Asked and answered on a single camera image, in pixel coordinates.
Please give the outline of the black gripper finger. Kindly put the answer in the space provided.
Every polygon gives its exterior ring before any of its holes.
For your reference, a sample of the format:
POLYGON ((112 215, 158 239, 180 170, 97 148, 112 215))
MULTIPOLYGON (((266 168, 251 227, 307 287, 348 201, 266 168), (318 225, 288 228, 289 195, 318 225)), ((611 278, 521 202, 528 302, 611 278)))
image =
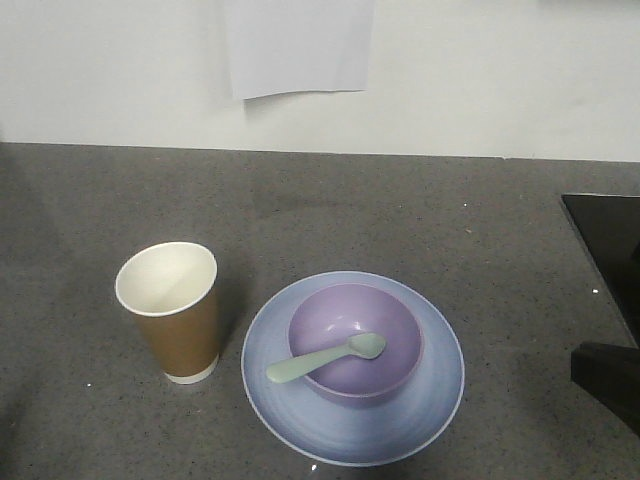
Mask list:
POLYGON ((570 363, 571 380, 639 435, 639 349, 584 342, 570 363))

